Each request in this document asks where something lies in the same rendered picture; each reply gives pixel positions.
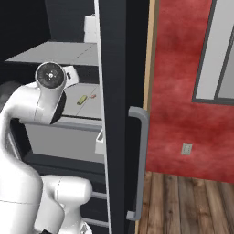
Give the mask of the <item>white carton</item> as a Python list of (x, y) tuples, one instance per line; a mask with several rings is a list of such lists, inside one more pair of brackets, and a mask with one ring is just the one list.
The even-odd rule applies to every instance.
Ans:
[(84, 20), (84, 42), (96, 43), (97, 31), (96, 31), (96, 17), (94, 14), (85, 16)]

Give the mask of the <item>white door bin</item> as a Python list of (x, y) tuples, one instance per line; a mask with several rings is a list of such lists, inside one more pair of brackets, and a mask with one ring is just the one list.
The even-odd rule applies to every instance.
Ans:
[(103, 130), (101, 130), (96, 138), (95, 153), (104, 154)]

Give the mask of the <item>yellow butter stick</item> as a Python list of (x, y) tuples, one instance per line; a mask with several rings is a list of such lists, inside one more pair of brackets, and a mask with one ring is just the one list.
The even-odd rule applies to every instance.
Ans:
[(80, 97), (80, 99), (77, 102), (77, 105), (82, 105), (83, 102), (85, 102), (87, 100), (88, 96), (87, 95), (83, 95)]

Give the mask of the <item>tan wooden side panel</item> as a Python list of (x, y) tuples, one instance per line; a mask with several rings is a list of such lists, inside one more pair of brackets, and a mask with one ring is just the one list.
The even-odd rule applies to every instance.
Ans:
[(157, 19), (159, 15), (159, 0), (149, 1), (148, 35), (146, 46), (146, 61), (144, 73), (143, 108), (150, 112), (152, 102), (152, 87), (154, 81), (155, 47), (157, 39)]

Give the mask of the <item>dark fridge door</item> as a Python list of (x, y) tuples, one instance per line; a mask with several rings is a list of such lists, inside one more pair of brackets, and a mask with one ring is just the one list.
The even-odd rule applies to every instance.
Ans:
[(135, 234), (135, 210), (150, 0), (98, 0), (104, 131), (112, 234)]

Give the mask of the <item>grey fridge shelf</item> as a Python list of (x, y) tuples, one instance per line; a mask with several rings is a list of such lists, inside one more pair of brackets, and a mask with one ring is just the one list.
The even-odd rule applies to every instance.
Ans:
[(46, 61), (54, 61), (63, 65), (97, 66), (97, 45), (48, 41), (7, 60), (7, 62), (27, 63), (43, 63)]
[[(98, 84), (78, 83), (65, 89), (67, 96), (63, 116), (101, 119), (101, 96)], [(96, 98), (92, 99), (91, 95), (96, 94)], [(88, 98), (82, 105), (77, 105), (81, 96), (87, 95)]]

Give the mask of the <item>grey wall outlet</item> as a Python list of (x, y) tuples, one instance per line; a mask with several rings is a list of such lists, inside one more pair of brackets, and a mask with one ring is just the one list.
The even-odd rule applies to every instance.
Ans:
[(190, 155), (191, 151), (192, 151), (192, 144), (183, 143), (181, 154)]

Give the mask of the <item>grey fridge drawer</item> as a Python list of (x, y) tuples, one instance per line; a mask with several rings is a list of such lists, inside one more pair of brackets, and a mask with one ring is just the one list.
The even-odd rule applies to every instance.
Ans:
[(51, 125), (22, 123), (34, 154), (104, 163), (104, 155), (95, 152), (101, 121), (62, 117)]

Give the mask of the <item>grey framed window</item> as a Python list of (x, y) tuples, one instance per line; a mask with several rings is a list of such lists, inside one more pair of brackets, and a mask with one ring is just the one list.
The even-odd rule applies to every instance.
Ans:
[(192, 102), (234, 105), (234, 0), (212, 0)]

